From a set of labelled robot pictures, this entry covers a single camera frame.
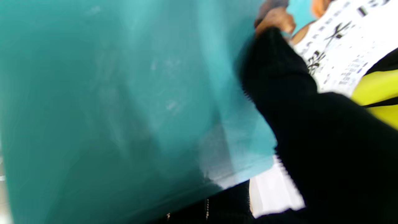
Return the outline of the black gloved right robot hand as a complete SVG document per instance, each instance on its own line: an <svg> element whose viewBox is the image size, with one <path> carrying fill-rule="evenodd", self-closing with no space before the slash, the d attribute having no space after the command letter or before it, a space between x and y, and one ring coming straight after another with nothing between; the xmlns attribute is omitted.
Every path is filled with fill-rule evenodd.
<svg viewBox="0 0 398 224"><path fill-rule="evenodd" d="M240 76L305 207L254 218L246 181L155 223L397 223L396 129L346 96L319 93L277 27L257 34Z"/></svg>

